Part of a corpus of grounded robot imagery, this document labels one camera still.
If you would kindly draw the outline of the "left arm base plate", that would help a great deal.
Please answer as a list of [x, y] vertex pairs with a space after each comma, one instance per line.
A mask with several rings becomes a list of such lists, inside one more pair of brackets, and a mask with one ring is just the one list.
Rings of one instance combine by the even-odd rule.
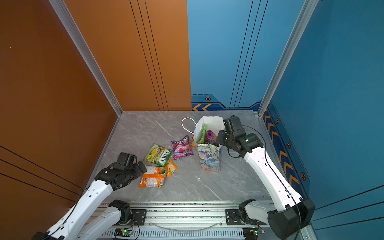
[[143, 226], [145, 224], [147, 216], [146, 209], [134, 209], [134, 210], [123, 210], [121, 212], [121, 219], [118, 222], [120, 226]]

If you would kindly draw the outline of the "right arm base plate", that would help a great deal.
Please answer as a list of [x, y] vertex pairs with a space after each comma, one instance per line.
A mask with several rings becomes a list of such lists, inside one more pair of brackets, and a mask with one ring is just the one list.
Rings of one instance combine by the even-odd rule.
[[249, 225], [249, 226], [266, 226], [267, 224], [259, 220], [250, 220], [242, 217], [239, 209], [226, 209], [225, 210], [226, 224], [228, 226]]

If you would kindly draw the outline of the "green Lays chips bag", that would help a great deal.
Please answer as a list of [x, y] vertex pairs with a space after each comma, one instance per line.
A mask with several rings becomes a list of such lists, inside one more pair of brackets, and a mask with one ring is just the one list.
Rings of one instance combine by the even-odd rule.
[[207, 134], [207, 125], [204, 124], [203, 130], [202, 130], [202, 136], [201, 136], [200, 140], [198, 141], [199, 145], [204, 144], [205, 139], [206, 139], [206, 134]]

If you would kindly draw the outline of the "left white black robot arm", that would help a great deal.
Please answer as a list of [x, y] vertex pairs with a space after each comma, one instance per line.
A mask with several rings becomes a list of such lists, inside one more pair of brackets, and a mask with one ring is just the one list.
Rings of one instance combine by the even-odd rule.
[[75, 205], [45, 233], [34, 240], [96, 240], [115, 224], [134, 226], [136, 219], [130, 204], [112, 201], [96, 219], [87, 221], [112, 192], [128, 186], [147, 172], [145, 164], [133, 154], [120, 153], [115, 163], [103, 168]]

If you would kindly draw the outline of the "colourful white paper bag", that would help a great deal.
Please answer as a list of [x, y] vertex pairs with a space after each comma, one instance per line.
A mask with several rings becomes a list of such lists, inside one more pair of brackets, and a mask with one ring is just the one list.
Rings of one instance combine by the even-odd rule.
[[[185, 127], [184, 122], [190, 120], [193, 122], [195, 128], [193, 131], [190, 131]], [[212, 130], [212, 132], [218, 136], [220, 130], [224, 130], [224, 119], [222, 117], [213, 116], [207, 117], [203, 116], [196, 122], [194, 119], [187, 117], [182, 119], [181, 125], [188, 133], [193, 135], [194, 141], [196, 143], [196, 148], [200, 158], [201, 167], [206, 171], [219, 172], [220, 171], [220, 152], [221, 145], [214, 146], [211, 144], [198, 144], [202, 136], [202, 130], [204, 124], [207, 125], [207, 131]]]

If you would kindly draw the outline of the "orange snack bag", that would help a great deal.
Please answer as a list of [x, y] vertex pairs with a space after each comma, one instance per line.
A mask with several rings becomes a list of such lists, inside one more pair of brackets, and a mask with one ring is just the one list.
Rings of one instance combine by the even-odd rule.
[[147, 172], [142, 175], [139, 188], [161, 188], [166, 180], [166, 167], [145, 166]]

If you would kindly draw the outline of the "purple grape candy bag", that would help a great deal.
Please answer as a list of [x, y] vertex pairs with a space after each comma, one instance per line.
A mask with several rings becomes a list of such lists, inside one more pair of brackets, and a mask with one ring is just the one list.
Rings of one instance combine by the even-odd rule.
[[204, 143], [217, 146], [217, 136], [212, 132], [212, 130], [208, 130], [206, 132]]

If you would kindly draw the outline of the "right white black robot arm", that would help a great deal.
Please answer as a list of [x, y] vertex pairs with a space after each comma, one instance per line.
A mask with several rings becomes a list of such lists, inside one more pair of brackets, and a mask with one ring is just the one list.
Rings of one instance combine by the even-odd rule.
[[276, 209], [268, 211], [267, 219], [263, 222], [268, 222], [279, 239], [298, 234], [309, 225], [315, 211], [314, 202], [309, 198], [304, 199], [293, 189], [269, 158], [266, 144], [257, 135], [246, 135], [243, 129], [239, 130], [239, 134], [220, 130], [217, 142], [238, 152], [265, 185]]

